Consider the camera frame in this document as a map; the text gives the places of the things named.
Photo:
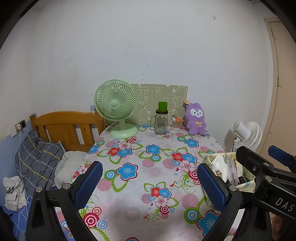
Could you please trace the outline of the wall power socket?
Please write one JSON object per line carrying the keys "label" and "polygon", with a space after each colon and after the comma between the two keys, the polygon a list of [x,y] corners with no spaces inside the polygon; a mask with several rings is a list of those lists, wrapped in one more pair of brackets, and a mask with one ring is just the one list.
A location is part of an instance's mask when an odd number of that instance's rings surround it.
{"label": "wall power socket", "polygon": [[22,120],[15,125],[16,133],[19,133],[21,130],[27,127],[26,121]]}

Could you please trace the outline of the white standing fan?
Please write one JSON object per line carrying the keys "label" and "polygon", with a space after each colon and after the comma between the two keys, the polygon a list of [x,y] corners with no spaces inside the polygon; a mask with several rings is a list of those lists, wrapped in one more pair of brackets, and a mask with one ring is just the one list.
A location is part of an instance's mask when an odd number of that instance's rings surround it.
{"label": "white standing fan", "polygon": [[262,130],[258,123],[255,121],[247,123],[236,121],[232,125],[231,130],[236,135],[233,143],[234,152],[236,152],[240,146],[245,146],[254,152],[256,151],[262,139]]}

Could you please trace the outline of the glass mason jar mug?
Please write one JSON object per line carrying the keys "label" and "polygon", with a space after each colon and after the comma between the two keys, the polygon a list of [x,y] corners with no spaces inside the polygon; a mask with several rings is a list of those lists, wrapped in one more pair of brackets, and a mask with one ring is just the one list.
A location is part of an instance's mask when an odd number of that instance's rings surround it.
{"label": "glass mason jar mug", "polygon": [[156,110],[156,114],[151,117],[150,126],[157,135],[165,135],[168,130],[168,111]]}

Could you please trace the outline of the clear plastic straw pack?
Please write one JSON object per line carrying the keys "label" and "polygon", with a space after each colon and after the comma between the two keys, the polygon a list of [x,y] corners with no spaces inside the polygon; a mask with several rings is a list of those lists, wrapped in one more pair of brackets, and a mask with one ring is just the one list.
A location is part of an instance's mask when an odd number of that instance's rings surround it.
{"label": "clear plastic straw pack", "polygon": [[238,185],[239,184],[239,179],[238,179],[238,174],[237,174],[237,169],[235,162],[232,158],[229,158],[226,160],[227,164],[227,175],[228,175],[228,180],[231,185]]}

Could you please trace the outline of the beige door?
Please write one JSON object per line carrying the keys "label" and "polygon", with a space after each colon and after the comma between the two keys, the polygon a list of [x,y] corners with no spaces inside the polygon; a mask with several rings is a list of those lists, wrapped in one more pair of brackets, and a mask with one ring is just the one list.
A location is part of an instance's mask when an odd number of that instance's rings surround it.
{"label": "beige door", "polygon": [[273,93],[257,153],[271,161],[271,145],[295,154],[295,42],[278,18],[264,21],[273,56]]}

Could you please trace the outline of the white pillow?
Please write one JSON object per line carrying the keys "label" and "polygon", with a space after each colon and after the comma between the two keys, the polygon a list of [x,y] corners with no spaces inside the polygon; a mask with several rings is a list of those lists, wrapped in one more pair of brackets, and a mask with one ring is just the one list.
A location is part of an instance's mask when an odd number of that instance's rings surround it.
{"label": "white pillow", "polygon": [[56,166],[54,183],[60,189],[63,184],[70,183],[76,170],[86,157],[86,152],[68,151],[63,154]]}

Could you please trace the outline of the crumpled white cloth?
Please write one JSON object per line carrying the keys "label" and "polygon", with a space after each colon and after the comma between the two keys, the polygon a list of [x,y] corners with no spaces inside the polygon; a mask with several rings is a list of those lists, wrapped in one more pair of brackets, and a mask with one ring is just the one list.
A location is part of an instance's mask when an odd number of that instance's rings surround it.
{"label": "crumpled white cloth", "polygon": [[27,206],[26,192],[19,176],[4,177],[3,185],[6,190],[4,206],[8,210],[18,211],[23,206]]}

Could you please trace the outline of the purple plush bunny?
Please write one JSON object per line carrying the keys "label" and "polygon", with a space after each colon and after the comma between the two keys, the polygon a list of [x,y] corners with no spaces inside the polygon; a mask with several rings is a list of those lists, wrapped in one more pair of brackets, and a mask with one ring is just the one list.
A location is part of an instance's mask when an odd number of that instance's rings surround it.
{"label": "purple plush bunny", "polygon": [[199,103],[186,105],[185,119],[188,133],[192,136],[206,134],[205,114]]}

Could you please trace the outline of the yellow cartoon storage box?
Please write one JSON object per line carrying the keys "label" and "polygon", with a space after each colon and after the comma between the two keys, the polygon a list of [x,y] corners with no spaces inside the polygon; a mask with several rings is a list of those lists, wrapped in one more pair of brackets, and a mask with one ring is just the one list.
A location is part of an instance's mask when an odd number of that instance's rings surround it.
{"label": "yellow cartoon storage box", "polygon": [[208,205],[220,212],[230,197],[229,186],[246,193],[255,190],[255,176],[237,161],[235,153],[207,154],[197,168],[197,175]]}

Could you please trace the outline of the grey plaid pillow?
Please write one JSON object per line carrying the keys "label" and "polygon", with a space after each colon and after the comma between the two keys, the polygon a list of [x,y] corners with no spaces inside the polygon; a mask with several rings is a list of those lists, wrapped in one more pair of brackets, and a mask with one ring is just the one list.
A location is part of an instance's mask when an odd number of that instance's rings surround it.
{"label": "grey plaid pillow", "polygon": [[37,187],[52,189],[55,171],[65,150],[60,142],[46,142],[35,130],[30,131],[15,155],[15,166],[29,197]]}

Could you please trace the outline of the green cup on jar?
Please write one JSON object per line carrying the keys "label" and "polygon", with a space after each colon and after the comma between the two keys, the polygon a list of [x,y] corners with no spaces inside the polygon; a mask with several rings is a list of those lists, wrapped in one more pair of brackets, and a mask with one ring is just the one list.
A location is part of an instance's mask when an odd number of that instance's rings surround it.
{"label": "green cup on jar", "polygon": [[159,102],[158,110],[161,112],[167,111],[168,110],[168,103],[164,102],[164,101]]}

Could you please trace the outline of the green desk fan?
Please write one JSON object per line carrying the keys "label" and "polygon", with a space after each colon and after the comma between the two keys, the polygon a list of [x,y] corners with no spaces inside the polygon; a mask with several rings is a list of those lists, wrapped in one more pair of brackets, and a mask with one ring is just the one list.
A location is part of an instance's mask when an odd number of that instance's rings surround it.
{"label": "green desk fan", "polygon": [[94,106],[106,120],[118,123],[110,130],[115,138],[129,138],[137,134],[138,129],[126,123],[137,107],[137,94],[134,88],[123,80],[108,80],[95,92]]}

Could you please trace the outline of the white tissue stack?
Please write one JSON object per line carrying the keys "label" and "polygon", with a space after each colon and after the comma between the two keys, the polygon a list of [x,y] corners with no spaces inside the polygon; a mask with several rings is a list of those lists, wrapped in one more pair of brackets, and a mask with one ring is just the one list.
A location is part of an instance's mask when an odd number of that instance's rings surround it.
{"label": "white tissue stack", "polygon": [[227,165],[224,161],[224,156],[216,156],[214,160],[212,161],[212,166],[214,173],[221,177],[222,179],[227,179],[228,174],[227,174]]}

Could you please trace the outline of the floral tablecloth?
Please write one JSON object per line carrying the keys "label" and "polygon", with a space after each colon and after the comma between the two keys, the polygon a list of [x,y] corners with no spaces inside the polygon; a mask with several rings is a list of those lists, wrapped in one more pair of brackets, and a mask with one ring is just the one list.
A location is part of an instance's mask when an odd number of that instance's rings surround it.
{"label": "floral tablecloth", "polygon": [[206,201],[197,166],[223,151],[209,133],[157,135],[148,126],[124,139],[104,133],[70,182],[94,161],[102,164],[102,177],[79,213],[97,240],[202,240],[220,213]]}

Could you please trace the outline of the cotton swab container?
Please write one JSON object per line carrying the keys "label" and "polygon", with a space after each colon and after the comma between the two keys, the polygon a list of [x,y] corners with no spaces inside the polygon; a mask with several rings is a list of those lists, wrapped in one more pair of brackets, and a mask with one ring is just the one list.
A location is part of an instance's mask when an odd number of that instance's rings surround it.
{"label": "cotton swab container", "polygon": [[171,120],[171,128],[173,130],[179,130],[181,126],[183,125],[184,120],[173,115],[172,120]]}

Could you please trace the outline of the brown paper tag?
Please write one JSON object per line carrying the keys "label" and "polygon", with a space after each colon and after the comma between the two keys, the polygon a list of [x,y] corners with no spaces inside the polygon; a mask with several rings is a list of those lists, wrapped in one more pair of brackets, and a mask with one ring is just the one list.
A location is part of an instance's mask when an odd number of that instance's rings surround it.
{"label": "brown paper tag", "polygon": [[190,103],[188,100],[185,100],[185,99],[184,99],[184,104],[186,104],[186,105],[190,105],[191,103]]}

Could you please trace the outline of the green patterned board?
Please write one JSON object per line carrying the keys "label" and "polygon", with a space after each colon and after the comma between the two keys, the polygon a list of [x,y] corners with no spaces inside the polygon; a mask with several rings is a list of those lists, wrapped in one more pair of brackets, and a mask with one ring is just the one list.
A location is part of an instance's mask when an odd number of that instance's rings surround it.
{"label": "green patterned board", "polygon": [[150,119],[156,114],[159,102],[167,103],[168,122],[176,116],[184,118],[185,104],[188,88],[180,85],[164,84],[132,84],[137,94],[137,107],[133,114],[126,120],[127,123],[145,126],[150,124]]}

